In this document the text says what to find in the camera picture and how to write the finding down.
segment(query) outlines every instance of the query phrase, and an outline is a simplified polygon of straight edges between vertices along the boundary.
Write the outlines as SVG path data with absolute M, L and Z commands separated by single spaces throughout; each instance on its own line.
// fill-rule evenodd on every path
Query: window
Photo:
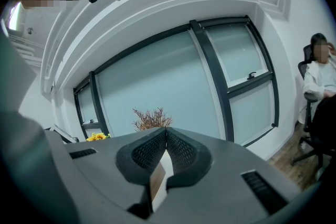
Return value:
M 78 119 L 85 138 L 93 133 L 108 134 L 106 122 L 101 113 L 95 75 L 90 75 L 74 89 Z
M 90 72 L 74 93 L 85 136 L 133 133 L 133 109 L 163 108 L 173 127 L 244 146 L 279 121 L 273 66 L 247 16 L 192 20 L 143 40 Z
M 246 25 L 224 25 L 207 31 L 214 46 L 228 87 L 240 84 L 255 72 L 254 77 L 267 72 L 258 44 Z
M 220 138 L 200 56 L 185 31 L 154 42 L 98 74 L 102 106 L 113 136 L 135 132 L 133 112 L 163 108 L 172 126 Z

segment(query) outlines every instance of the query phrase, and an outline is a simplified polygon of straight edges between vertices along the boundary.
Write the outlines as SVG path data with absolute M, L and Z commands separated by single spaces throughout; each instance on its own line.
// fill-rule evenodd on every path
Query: frosted glass window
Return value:
M 248 75 L 267 72 L 261 51 L 245 25 L 224 25 L 207 30 L 228 86 L 242 83 Z
M 230 99 L 235 143 L 247 144 L 271 129 L 274 97 L 271 81 Z
M 85 86 L 78 93 L 78 102 L 83 122 L 90 123 L 90 120 L 93 120 L 93 122 L 98 122 L 96 112 L 94 111 L 90 85 Z
M 88 137 L 91 137 L 93 133 L 95 133 L 95 134 L 101 133 L 100 129 L 85 129 L 85 131 L 86 131 L 86 134 L 87 134 Z
M 98 74 L 101 103 L 113 136 L 135 132 L 141 111 L 163 108 L 172 127 L 219 138 L 214 101 L 188 32 L 140 49 Z

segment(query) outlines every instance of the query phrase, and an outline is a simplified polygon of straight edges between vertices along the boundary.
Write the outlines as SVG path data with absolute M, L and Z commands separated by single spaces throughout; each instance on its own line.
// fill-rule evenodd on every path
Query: black window frame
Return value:
M 247 80 L 243 83 L 240 83 L 230 88 L 228 88 L 227 86 L 227 82 L 226 82 L 222 67 L 219 63 L 219 59 L 216 55 L 213 45 L 205 32 L 205 30 L 209 27 L 217 27 L 217 26 L 222 26 L 222 25 L 227 25 L 227 24 L 241 24 L 241 25 L 247 26 L 250 33 L 253 35 L 255 41 L 258 44 L 260 51 L 262 53 L 262 56 L 265 60 L 266 66 L 268 68 L 268 71 L 266 73 L 256 76 L 250 80 Z M 246 16 L 239 16 L 239 17 L 221 17 L 221 18 L 214 18 L 214 19 L 200 20 L 200 21 L 191 20 L 188 24 L 174 27 L 172 29 L 158 33 L 154 36 L 151 36 L 143 41 L 136 43 L 135 45 L 113 56 L 108 61 L 100 65 L 94 71 L 91 71 L 89 75 L 83 81 L 81 81 L 76 88 L 74 88 L 74 91 L 73 91 L 74 96 L 75 96 L 75 105 L 76 105 L 76 110 L 78 114 L 78 119 L 79 119 L 79 122 L 81 123 L 81 127 L 83 130 L 84 136 L 86 138 L 87 138 L 87 135 L 86 135 L 85 129 L 89 129 L 93 126 L 97 128 L 98 127 L 101 128 L 102 132 L 105 134 L 106 132 L 108 133 L 106 120 L 104 118 L 102 107 L 100 104 L 98 88 L 97 88 L 97 83 L 96 83 L 96 75 L 104 71 L 106 68 L 110 67 L 112 64 L 116 63 L 117 61 L 136 52 L 137 50 L 140 50 L 161 39 L 183 33 L 190 29 L 192 29 L 193 33 L 195 34 L 195 37 L 203 51 L 203 54 L 205 56 L 205 59 L 207 61 L 207 64 L 209 66 L 209 69 L 210 69 L 210 72 L 211 72 L 211 75 L 212 75 L 212 78 L 215 84 L 215 88 L 217 91 L 217 95 L 218 95 L 218 99 L 219 99 L 219 103 L 220 103 L 220 107 L 221 107 L 221 111 L 223 115 L 226 140 L 234 142 L 233 118 L 232 118 L 232 112 L 231 112 L 229 100 L 233 97 L 236 97 L 240 94 L 243 94 L 245 92 L 248 92 L 258 87 L 266 83 L 267 81 L 272 82 L 273 91 L 274 91 L 274 109 L 275 109 L 274 123 L 271 125 L 270 130 L 268 130 L 265 134 L 257 137 L 255 140 L 245 144 L 244 147 L 250 146 L 254 142 L 264 137 L 273 128 L 278 127 L 279 125 L 279 91 L 278 91 L 278 86 L 277 86 L 276 74 L 275 74 L 274 67 L 273 67 L 271 58 L 269 56 L 267 47 L 260 33 L 258 32 L 256 26 L 253 24 L 251 19 L 246 15 Z M 79 93 L 80 90 L 82 90 L 85 86 L 87 86 L 87 84 L 90 84 L 93 105 L 94 105 L 95 112 L 97 115 L 98 123 L 92 123 L 92 124 L 82 123 L 82 117 L 81 117 L 81 112 L 79 108 L 77 94 Z
M 81 114 L 81 111 L 80 111 L 78 94 L 80 93 L 80 91 L 82 89 L 84 89 L 87 86 L 90 87 L 93 107 L 95 109 L 95 113 L 96 113 L 96 117 L 97 117 L 98 122 L 84 124 L 82 114 Z M 105 117 L 103 115 L 103 111 L 102 111 L 100 100 L 99 100 L 95 73 L 90 72 L 89 75 L 85 79 L 83 79 L 78 84 L 78 86 L 75 87 L 73 90 L 74 90 L 73 91 L 74 92 L 73 96 L 74 96 L 74 99 L 75 99 L 77 116 L 78 116 L 78 120 L 79 120 L 79 123 L 80 123 L 80 126 L 81 126 L 81 129 L 83 131 L 85 139 L 88 138 L 86 129 L 100 129 L 105 135 L 109 134 L 109 130 L 107 128 Z

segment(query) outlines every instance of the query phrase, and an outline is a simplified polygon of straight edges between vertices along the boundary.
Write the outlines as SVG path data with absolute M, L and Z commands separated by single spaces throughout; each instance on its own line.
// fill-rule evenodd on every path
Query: yellow flower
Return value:
M 89 137 L 89 138 L 86 139 L 86 141 L 94 141 L 94 140 L 96 140 L 96 138 L 94 136 Z
M 92 133 L 92 136 L 86 139 L 86 141 L 95 141 L 95 140 L 97 140 L 95 133 Z
M 103 133 L 96 134 L 96 140 L 103 140 L 106 139 L 106 135 Z

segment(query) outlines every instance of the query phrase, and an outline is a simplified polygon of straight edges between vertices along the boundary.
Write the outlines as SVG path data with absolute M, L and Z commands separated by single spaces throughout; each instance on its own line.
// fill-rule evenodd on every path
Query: black office chair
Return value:
M 310 45 L 307 45 L 303 48 L 303 53 L 304 53 L 304 61 L 300 62 L 298 64 L 298 68 L 300 71 L 301 76 L 304 78 L 304 75 L 306 74 L 306 69 L 307 69 L 307 64 L 311 63 L 310 60 L 310 55 L 311 55 L 311 47 Z M 291 165 L 294 165 L 296 162 L 301 161 L 303 159 L 306 159 L 308 157 L 317 155 L 318 159 L 319 159 L 319 164 L 318 164 L 318 168 L 321 168 L 323 166 L 323 154 L 332 156 L 334 154 L 334 152 L 332 151 L 332 149 L 330 148 L 330 146 L 323 142 L 322 140 L 319 139 L 319 134 L 313 132 L 312 128 L 311 128 L 311 124 L 312 124 L 312 118 L 311 118 L 311 113 L 310 113 L 310 106 L 312 103 L 315 103 L 318 101 L 317 97 L 311 93 L 305 93 L 304 94 L 304 98 L 307 101 L 307 108 L 306 108 L 306 118 L 305 118 L 305 125 L 303 126 L 303 130 L 307 133 L 310 133 L 310 137 L 305 136 L 305 137 L 301 137 L 300 139 L 300 144 L 305 141 L 308 145 L 310 145 L 313 150 L 303 154 L 300 157 L 297 157 L 295 159 L 293 159 L 291 161 Z

